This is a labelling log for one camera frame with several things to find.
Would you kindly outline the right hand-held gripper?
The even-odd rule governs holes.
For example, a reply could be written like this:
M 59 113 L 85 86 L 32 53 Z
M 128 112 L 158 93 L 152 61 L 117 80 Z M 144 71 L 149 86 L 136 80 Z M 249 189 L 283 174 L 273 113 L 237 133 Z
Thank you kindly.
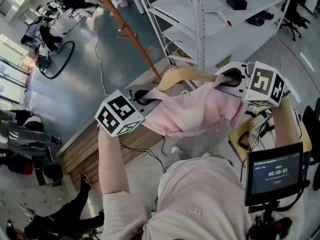
M 216 89 L 240 98 L 243 103 L 277 107 L 281 102 L 285 80 L 274 67 L 259 61 L 232 61 L 215 74 L 223 75 L 225 79 Z

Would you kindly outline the wooden clothes hanger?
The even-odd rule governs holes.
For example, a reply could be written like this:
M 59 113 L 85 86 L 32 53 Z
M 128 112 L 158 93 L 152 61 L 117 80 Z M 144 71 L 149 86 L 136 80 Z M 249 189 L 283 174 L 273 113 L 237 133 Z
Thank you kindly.
M 167 70 L 156 89 L 160 92 L 165 92 L 182 81 L 214 82 L 216 79 L 216 75 L 198 71 L 189 65 L 181 65 Z

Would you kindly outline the pink garment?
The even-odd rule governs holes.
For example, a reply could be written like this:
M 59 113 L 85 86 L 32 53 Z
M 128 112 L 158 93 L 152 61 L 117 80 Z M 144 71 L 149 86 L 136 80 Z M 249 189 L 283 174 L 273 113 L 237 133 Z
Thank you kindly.
M 216 130 L 225 120 L 235 129 L 247 105 L 241 98 L 216 89 L 226 81 L 227 77 L 219 74 L 214 82 L 173 97 L 152 89 L 147 97 L 161 102 L 145 116 L 142 125 L 170 137 L 195 137 Z

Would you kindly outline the person's right forearm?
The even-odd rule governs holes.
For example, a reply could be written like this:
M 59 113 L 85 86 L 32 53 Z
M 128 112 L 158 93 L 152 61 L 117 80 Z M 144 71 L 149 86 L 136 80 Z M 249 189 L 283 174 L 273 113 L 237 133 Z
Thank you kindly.
M 288 97 L 281 99 L 279 106 L 272 107 L 271 113 L 275 127 L 275 147 L 284 147 L 300 142 Z

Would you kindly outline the person's left forearm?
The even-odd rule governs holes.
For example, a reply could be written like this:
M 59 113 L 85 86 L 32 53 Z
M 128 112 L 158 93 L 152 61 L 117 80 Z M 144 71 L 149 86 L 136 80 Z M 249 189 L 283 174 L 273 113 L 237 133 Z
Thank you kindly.
M 98 131 L 98 174 L 103 194 L 130 192 L 119 138 L 111 137 L 103 127 Z

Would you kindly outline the chair with yellow seat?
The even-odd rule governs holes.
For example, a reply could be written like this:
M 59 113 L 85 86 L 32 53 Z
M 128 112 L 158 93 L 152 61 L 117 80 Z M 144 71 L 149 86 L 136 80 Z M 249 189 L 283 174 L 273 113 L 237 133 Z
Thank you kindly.
M 230 144 L 231 148 L 235 152 L 236 156 L 239 158 L 240 162 L 242 163 L 247 157 L 247 147 L 249 146 L 248 138 L 244 136 L 241 140 L 242 135 L 250 130 L 251 121 L 254 119 L 252 115 L 255 114 L 251 111 L 246 111 L 245 114 L 249 115 L 249 119 L 246 120 L 242 125 L 236 128 L 232 133 L 229 134 L 228 143 Z M 302 119 L 298 119 L 300 122 L 301 128 L 301 138 L 300 140 L 303 142 L 303 151 L 310 152 L 312 150 L 312 143 L 310 137 L 307 133 L 306 127 L 302 121 Z

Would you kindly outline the white metal shelf unit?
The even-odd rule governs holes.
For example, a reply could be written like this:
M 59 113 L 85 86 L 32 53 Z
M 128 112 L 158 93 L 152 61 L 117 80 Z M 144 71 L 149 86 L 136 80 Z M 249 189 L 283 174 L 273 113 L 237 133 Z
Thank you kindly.
M 290 0 L 246 0 L 233 10 L 226 0 L 140 0 L 164 55 L 173 64 L 188 63 L 215 73 L 225 59 L 245 61 L 276 35 Z M 209 11 L 221 10 L 232 27 Z

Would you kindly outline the brown wooden coat rack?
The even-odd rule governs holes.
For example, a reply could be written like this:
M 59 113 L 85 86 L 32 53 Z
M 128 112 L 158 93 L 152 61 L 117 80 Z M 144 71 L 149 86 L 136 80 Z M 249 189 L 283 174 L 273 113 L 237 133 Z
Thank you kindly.
M 110 12 L 113 14 L 113 16 L 116 18 L 116 20 L 120 24 L 120 28 L 118 29 L 118 32 L 125 31 L 126 35 L 117 35 L 116 37 L 119 39 L 130 39 L 136 46 L 136 48 L 139 50 L 147 64 L 149 65 L 150 69 L 154 73 L 156 80 L 153 82 L 154 84 L 159 84 L 162 80 L 161 76 L 159 75 L 158 71 L 156 70 L 154 64 L 152 63 L 148 53 L 154 48 L 151 46 L 148 50 L 145 50 L 143 46 L 141 45 L 139 41 L 139 37 L 137 33 L 132 32 L 131 28 L 127 24 L 127 22 L 123 19 L 118 9 L 115 7 L 115 5 L 111 2 L 111 0 L 101 0 L 99 2 L 100 4 L 106 6 Z

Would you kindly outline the black box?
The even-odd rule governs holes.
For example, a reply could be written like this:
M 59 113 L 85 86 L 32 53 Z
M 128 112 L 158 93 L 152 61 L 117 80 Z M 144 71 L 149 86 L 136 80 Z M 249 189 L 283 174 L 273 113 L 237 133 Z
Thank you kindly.
M 234 11 L 242 11 L 247 9 L 247 1 L 246 0 L 226 0 L 226 3 L 234 10 Z

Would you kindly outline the black office chair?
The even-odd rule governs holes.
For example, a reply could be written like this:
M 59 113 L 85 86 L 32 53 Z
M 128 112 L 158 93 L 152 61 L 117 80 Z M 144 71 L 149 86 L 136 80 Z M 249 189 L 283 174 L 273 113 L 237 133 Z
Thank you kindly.
M 301 39 L 302 35 L 298 31 L 298 28 L 302 27 L 304 29 L 308 29 L 307 24 L 311 22 L 305 17 L 301 16 L 297 11 L 298 2 L 296 0 L 290 0 L 284 18 L 282 20 L 282 24 L 280 25 L 280 29 L 282 27 L 288 27 L 292 33 L 292 40 L 296 41 L 296 35 Z

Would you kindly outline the wooden slat platform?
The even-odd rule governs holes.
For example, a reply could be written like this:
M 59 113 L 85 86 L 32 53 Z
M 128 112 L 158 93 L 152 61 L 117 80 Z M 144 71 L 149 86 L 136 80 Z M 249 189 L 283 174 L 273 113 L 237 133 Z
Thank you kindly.
M 138 157 L 143 152 L 151 153 L 151 148 L 163 140 L 163 136 L 151 131 L 145 126 L 121 135 L 121 155 L 125 164 Z M 91 124 L 81 133 L 59 156 L 60 166 L 68 175 L 73 186 L 80 189 L 81 173 L 89 176 L 91 183 L 99 181 L 99 149 L 97 124 Z

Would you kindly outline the black monitor screen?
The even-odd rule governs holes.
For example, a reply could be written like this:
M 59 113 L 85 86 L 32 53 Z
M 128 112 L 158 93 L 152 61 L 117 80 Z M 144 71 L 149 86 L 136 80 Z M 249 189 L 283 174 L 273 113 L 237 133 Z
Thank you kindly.
M 244 204 L 262 205 L 298 194 L 303 182 L 303 143 L 249 152 Z

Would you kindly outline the person's torso in light t-shirt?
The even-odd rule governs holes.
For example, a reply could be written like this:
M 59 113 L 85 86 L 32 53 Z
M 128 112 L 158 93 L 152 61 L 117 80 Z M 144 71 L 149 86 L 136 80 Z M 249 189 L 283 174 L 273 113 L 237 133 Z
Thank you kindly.
M 244 205 L 245 190 L 231 164 L 220 157 L 197 157 L 172 164 L 158 187 L 157 212 L 127 192 L 103 196 L 102 240 L 246 240 L 254 216 Z

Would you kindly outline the white lockers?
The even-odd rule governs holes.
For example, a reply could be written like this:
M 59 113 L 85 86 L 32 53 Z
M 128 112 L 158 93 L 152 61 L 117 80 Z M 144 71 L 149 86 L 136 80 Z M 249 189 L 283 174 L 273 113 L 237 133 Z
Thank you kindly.
M 13 226 L 20 230 L 23 230 L 30 223 L 31 219 L 25 214 L 21 206 L 45 217 L 57 212 L 70 201 L 71 196 L 65 186 L 0 189 L 1 234 L 5 234 L 8 221 L 11 221 Z

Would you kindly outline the black monitor mount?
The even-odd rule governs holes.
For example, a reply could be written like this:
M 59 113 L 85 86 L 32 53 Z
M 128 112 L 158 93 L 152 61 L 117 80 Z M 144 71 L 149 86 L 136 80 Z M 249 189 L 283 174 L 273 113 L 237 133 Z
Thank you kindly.
M 278 208 L 279 204 L 280 201 L 273 201 L 248 207 L 249 214 L 259 211 L 263 213 L 254 218 L 246 234 L 246 240 L 282 240 L 288 235 L 293 221 L 289 217 L 275 220 L 272 216 L 272 212 Z

